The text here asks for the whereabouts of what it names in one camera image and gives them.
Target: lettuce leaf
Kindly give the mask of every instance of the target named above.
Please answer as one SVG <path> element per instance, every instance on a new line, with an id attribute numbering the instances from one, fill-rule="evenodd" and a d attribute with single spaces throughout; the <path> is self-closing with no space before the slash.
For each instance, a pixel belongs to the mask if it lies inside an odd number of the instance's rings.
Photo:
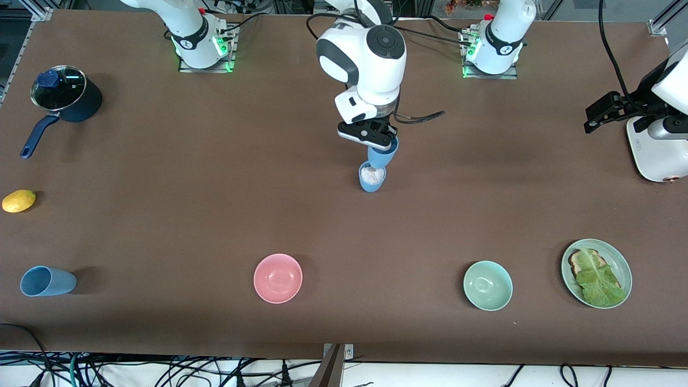
<path id="1" fill-rule="evenodd" d="M 593 250 L 581 249 L 576 263 L 581 268 L 576 275 L 576 282 L 583 290 L 585 301 L 606 308 L 617 305 L 626 297 L 626 293 L 618 285 L 619 280 L 612 272 L 612 267 L 600 262 Z"/>

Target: lemon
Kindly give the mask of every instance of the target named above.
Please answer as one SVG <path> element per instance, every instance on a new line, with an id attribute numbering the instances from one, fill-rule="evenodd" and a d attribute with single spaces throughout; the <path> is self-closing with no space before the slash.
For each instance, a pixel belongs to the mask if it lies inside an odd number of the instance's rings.
<path id="1" fill-rule="evenodd" d="M 22 212 L 34 205 L 36 193 L 28 189 L 20 189 L 5 196 L 2 200 L 2 209 L 7 212 Z"/>

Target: saucepan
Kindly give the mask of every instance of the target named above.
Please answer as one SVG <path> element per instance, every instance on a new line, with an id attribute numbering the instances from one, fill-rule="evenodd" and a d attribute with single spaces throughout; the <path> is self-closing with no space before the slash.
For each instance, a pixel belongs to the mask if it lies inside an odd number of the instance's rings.
<path id="1" fill-rule="evenodd" d="M 48 113 L 31 131 L 19 154 L 22 158 L 31 157 L 50 125 L 59 120 L 77 123 L 93 116 L 103 102 L 103 95 L 83 71 L 61 65 L 38 75 L 31 86 L 31 101 Z"/>

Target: pink bowl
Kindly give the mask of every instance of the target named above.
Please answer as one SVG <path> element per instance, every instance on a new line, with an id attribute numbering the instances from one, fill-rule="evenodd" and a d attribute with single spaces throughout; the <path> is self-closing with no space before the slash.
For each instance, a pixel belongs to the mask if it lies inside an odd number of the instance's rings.
<path id="1" fill-rule="evenodd" d="M 301 266 L 286 254 L 265 257 L 253 273 L 256 293 L 271 304 L 282 304 L 294 298 L 301 289 L 302 280 Z"/>

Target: green bowl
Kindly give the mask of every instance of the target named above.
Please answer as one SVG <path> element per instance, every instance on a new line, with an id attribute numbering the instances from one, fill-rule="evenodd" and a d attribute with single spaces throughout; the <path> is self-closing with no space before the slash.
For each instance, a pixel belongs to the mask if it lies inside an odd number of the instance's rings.
<path id="1" fill-rule="evenodd" d="M 473 305 L 493 312 L 511 300 L 514 286 L 506 269 L 491 261 L 476 262 L 464 276 L 464 293 Z"/>
<path id="2" fill-rule="evenodd" d="M 576 277 L 573 276 L 571 264 L 568 262 L 568 259 L 571 257 L 571 255 L 575 253 L 576 250 L 580 249 L 597 250 L 600 253 L 600 256 L 604 258 L 605 261 L 607 261 L 607 264 L 611 266 L 612 272 L 619 280 L 621 288 L 626 293 L 626 297 L 624 297 L 623 300 L 621 300 L 621 302 L 614 306 L 601 307 L 595 306 L 583 299 L 583 291 L 581 290 L 581 287 L 578 285 L 578 282 L 576 282 Z M 626 259 L 623 257 L 623 255 L 621 255 L 621 253 L 619 253 L 619 250 L 616 250 L 611 244 L 602 242 L 601 240 L 597 239 L 581 239 L 576 242 L 573 242 L 568 247 L 568 249 L 566 249 L 566 252 L 563 254 L 563 258 L 561 259 L 561 275 L 563 276 L 563 281 L 566 284 L 566 287 L 568 287 L 568 290 L 571 292 L 571 294 L 573 294 L 580 302 L 583 302 L 585 305 L 592 306 L 593 308 L 597 309 L 611 309 L 623 304 L 624 301 L 626 301 L 628 299 L 628 296 L 631 294 L 631 288 L 633 287 L 633 277 L 631 276 L 631 268 L 628 267 L 628 262 L 626 262 Z"/>

